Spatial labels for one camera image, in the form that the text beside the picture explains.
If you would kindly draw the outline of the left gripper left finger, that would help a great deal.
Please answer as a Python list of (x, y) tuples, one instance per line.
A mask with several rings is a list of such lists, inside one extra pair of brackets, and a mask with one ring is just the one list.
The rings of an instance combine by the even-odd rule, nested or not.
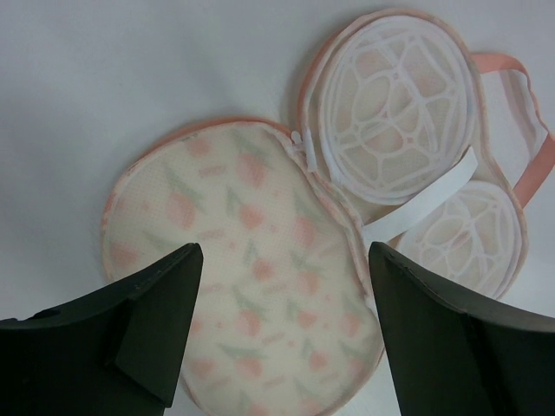
[(161, 415), (173, 404), (203, 253), (186, 244), (131, 276), (1, 323), (4, 415)]

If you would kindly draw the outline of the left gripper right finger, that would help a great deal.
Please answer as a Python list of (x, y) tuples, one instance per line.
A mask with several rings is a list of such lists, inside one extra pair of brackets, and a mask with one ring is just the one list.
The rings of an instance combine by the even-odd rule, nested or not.
[(552, 415), (554, 320), (424, 269), (385, 243), (369, 274), (403, 415)]

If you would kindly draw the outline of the floral mesh laundry bag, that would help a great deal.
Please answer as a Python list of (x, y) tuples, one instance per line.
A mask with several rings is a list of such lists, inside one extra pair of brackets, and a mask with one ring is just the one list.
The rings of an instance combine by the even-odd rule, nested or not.
[(116, 183), (116, 281), (183, 244), (204, 255), (180, 372), (206, 415), (333, 415), (384, 353), (369, 246), (498, 299), (528, 249), (524, 209), (554, 165), (523, 64), (473, 54), (435, 16), (361, 16), (319, 50), (297, 125), (184, 127)]

